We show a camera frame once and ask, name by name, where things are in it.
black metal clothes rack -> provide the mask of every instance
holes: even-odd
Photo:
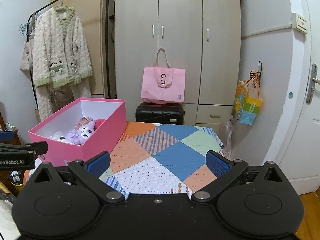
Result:
[[[40,12],[44,8],[52,5],[53,3],[57,2],[59,0],[54,0],[53,2],[47,4],[46,6],[43,6],[41,9],[37,10],[34,12],[34,14]],[[109,10],[109,0],[106,1],[106,19],[105,19],[105,32],[106,32],[106,69],[107,69],[107,89],[108,89],[108,97],[110,98],[110,77],[109,77],[109,63],[108,63],[108,10]],[[29,25],[27,26],[27,41],[29,41]],[[32,77],[32,71],[30,70],[30,77],[31,77],[31,83],[32,83],[32,89],[33,89],[33,94],[36,100],[36,104],[38,106],[38,101],[36,97],[36,89],[35,85],[33,83],[33,77]]]

door handle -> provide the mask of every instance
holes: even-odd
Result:
[[[210,114],[211,118],[220,118],[221,114]]]
[[[317,65],[313,63],[311,65],[311,74],[310,74],[310,81],[309,81],[310,83],[309,83],[307,99],[306,99],[307,104],[310,104],[312,101],[313,92],[315,91],[316,83],[320,84],[320,80],[317,79],[317,70],[318,70]]]
[[[320,79],[312,78],[312,80],[313,80],[315,83],[317,83],[317,84],[319,84],[319,85],[320,85]]]

logo on pink bag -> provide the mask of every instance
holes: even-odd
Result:
[[[161,74],[161,78],[162,78],[162,80],[160,81],[160,83],[162,85],[164,85],[165,84],[165,80],[163,80],[163,79],[165,78],[165,74]]]

light switch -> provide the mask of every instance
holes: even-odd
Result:
[[[308,22],[303,16],[301,16],[297,13],[293,13],[292,14],[292,28],[301,32],[301,33],[306,34],[306,33],[308,33]]]
[[[307,22],[300,17],[298,17],[298,26],[307,30]]]

wardrobe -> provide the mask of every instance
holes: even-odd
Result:
[[[135,120],[144,67],[162,47],[171,66],[186,69],[184,123],[218,132],[232,112],[240,42],[240,0],[116,0],[117,98],[127,119]]]

